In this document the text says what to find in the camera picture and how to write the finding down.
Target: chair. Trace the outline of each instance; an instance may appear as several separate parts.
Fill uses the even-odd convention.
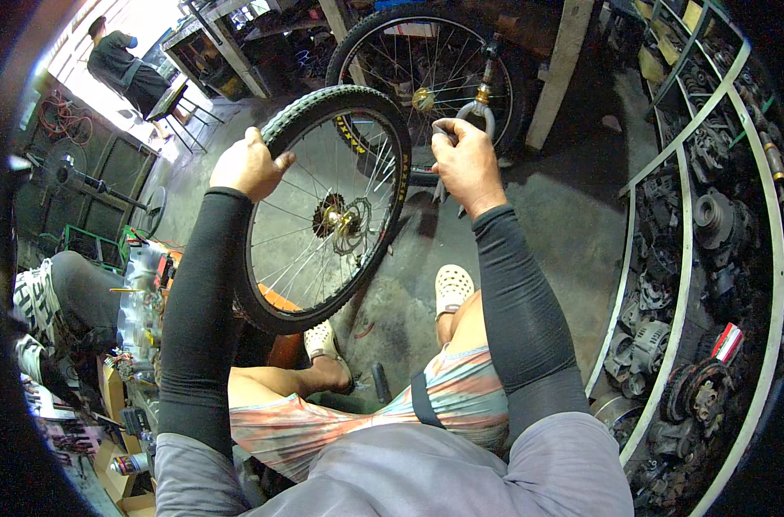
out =
[[[167,120],[169,126],[173,130],[173,134],[175,134],[177,136],[177,138],[182,142],[182,145],[185,146],[190,151],[191,154],[193,154],[193,151],[197,147],[200,148],[202,150],[202,152],[207,154],[208,151],[205,149],[205,146],[203,146],[200,143],[200,141],[196,137],[194,137],[191,134],[191,132],[183,124],[181,124],[180,121],[176,117],[172,116],[173,115],[173,111],[176,108],[181,106],[181,108],[184,111],[186,111],[189,114],[193,115],[193,117],[195,119],[199,120],[200,122],[202,122],[206,126],[210,125],[211,123],[215,123],[216,124],[217,122],[219,122],[221,124],[225,124],[225,121],[222,121],[216,115],[214,115],[211,112],[209,112],[207,109],[202,108],[199,104],[191,101],[188,98],[185,98],[185,90],[187,90],[187,83],[184,80],[184,75],[182,77],[183,77],[182,81],[177,81],[177,80],[173,81],[173,84],[171,85],[171,87],[168,88],[165,91],[165,93],[162,95],[161,98],[159,98],[159,102],[156,103],[156,106],[153,107],[153,109],[150,111],[150,114],[148,115],[147,118],[145,118],[145,120],[146,121],[160,121],[161,119]],[[185,108],[185,106],[181,105],[182,101],[188,101],[190,104],[193,105],[193,107],[190,108],[190,109]],[[201,118],[199,118],[197,116],[197,112],[199,110],[202,110],[209,117],[211,117],[212,119],[216,120],[216,122],[207,122],[207,121],[204,121]],[[176,124],[178,124],[179,127],[182,128],[187,133],[187,135],[191,138],[191,140],[193,140],[193,143],[191,143],[189,145],[185,141],[185,139],[182,138],[182,135],[180,135],[179,131],[177,131],[177,129],[176,129],[176,124],[174,124],[174,121],[176,121]]]

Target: wooden post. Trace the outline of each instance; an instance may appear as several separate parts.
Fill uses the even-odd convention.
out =
[[[320,7],[323,9],[325,20],[329,22],[329,28],[335,35],[338,43],[345,39],[345,35],[349,32],[351,24],[347,20],[347,12],[342,0],[320,0]],[[361,68],[360,58],[355,56],[355,59],[349,65],[349,73],[355,84],[366,86],[366,77],[363,76],[363,69]]]
[[[573,76],[575,63],[579,60],[584,34],[590,24],[593,0],[564,0],[562,21],[558,26],[556,46],[550,58],[550,73],[538,98],[536,112],[532,115],[525,143],[541,150],[550,134],[558,109]]]

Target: white crocs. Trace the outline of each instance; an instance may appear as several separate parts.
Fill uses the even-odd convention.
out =
[[[472,277],[464,268],[447,264],[435,277],[435,321],[444,313],[455,313],[475,293]]]
[[[340,367],[345,370],[346,375],[351,379],[349,365],[346,364],[345,359],[337,352],[335,329],[331,327],[329,320],[326,319],[323,323],[311,330],[306,330],[303,333],[303,341],[310,361],[314,361],[315,357],[320,356],[331,357],[340,363]]]

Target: bicycle fork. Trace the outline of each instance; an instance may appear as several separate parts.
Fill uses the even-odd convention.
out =
[[[465,104],[463,108],[458,110],[458,114],[456,115],[456,118],[460,118],[461,120],[466,120],[470,113],[484,119],[486,122],[486,129],[484,129],[484,132],[487,134],[487,137],[490,137],[490,140],[493,139],[495,134],[495,116],[493,115],[493,110],[490,109],[490,91],[492,91],[490,83],[492,83],[493,80],[495,60],[498,58],[500,40],[501,35],[498,32],[494,33],[490,44],[484,49],[487,60],[484,66],[484,77],[481,78],[481,84],[478,85],[478,93],[475,95],[475,100]],[[432,134],[436,133],[447,134],[444,130],[432,123]],[[443,181],[439,179],[438,184],[435,187],[435,193],[432,195],[432,201],[443,202],[446,198],[447,188],[444,186]],[[458,210],[458,218],[464,217],[464,213],[464,207],[461,206]]]

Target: right hand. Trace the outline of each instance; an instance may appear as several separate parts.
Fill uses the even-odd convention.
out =
[[[442,118],[435,124],[449,134],[455,133],[458,144],[453,146],[446,135],[432,135],[432,154],[437,159],[432,171],[440,175],[469,216],[475,220],[487,210],[507,204],[498,158],[486,133],[459,118]]]

